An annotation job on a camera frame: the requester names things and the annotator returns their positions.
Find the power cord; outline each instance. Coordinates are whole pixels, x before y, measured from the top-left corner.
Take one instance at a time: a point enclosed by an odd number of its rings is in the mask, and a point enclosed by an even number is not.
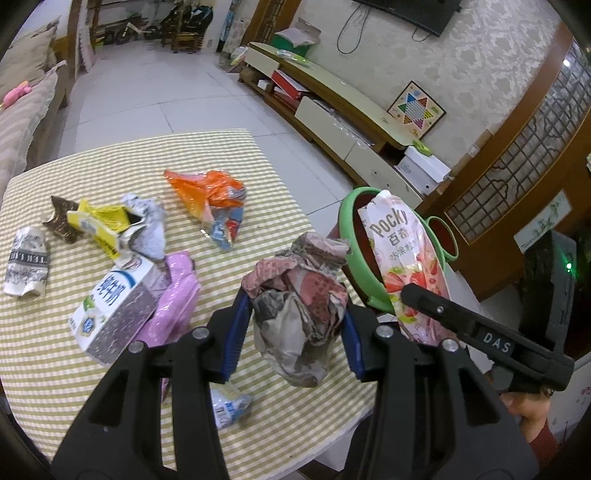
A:
[[[345,32],[345,29],[347,28],[347,25],[349,25],[349,22],[351,21],[351,19],[353,18],[353,16],[359,11],[359,9],[362,6],[363,6],[362,4],[359,4],[359,6],[355,9],[355,11],[350,15],[350,17],[347,19],[347,21],[343,25],[343,28],[341,28],[340,33],[339,33],[339,36],[336,39],[336,48],[343,55],[351,55],[354,51],[356,51],[359,48],[359,45],[361,44],[361,38],[363,37],[363,31],[365,30],[365,24],[367,23],[367,20],[368,20],[368,17],[369,17],[369,12],[371,10],[371,7],[369,7],[369,6],[368,6],[368,9],[365,12],[365,16],[363,18],[363,24],[361,25],[361,31],[359,32],[359,39],[357,40],[357,45],[355,45],[355,48],[353,50],[347,51],[347,52],[341,50],[341,48],[340,48],[340,39],[343,36],[343,33]]]
[[[418,27],[414,29],[414,32],[411,35],[411,38],[413,39],[413,41],[415,41],[417,43],[421,43],[422,41],[425,41],[426,39],[428,39],[431,36],[431,34],[428,33],[425,38],[421,38],[420,40],[417,40],[416,38],[414,38],[414,36],[417,34],[417,32],[418,32]]]

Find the metal bolt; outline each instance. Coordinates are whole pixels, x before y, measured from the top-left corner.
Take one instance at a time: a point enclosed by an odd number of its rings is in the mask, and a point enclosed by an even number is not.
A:
[[[389,327],[388,325],[380,325],[375,329],[375,333],[377,333],[381,338],[390,338],[392,335],[394,335],[394,330],[392,330],[392,327]]]
[[[441,342],[441,346],[444,350],[448,352],[457,352],[460,346],[457,342],[452,338],[446,338],[444,341]]]
[[[144,343],[136,340],[131,342],[127,348],[131,353],[140,353],[144,349]]]
[[[206,327],[197,327],[193,331],[193,338],[204,340],[209,336],[209,330]]]

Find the person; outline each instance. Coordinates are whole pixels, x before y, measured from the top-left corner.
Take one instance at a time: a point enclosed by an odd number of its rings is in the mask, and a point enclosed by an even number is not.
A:
[[[548,426],[550,393],[504,393],[501,401],[513,416],[521,416],[519,429],[530,444],[540,464],[540,470],[550,463],[558,452],[558,442]]]

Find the red sleeve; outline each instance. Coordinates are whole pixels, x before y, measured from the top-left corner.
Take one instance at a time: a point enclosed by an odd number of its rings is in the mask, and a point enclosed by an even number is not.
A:
[[[538,459],[540,470],[543,470],[558,452],[558,442],[552,435],[550,427],[548,427],[548,421],[546,421],[546,425],[530,445]]]

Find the white milk carton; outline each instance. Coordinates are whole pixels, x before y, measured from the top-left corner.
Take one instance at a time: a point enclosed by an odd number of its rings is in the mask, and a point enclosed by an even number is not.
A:
[[[80,348],[111,365],[152,316],[168,279],[154,263],[133,255],[115,265],[70,317]]]

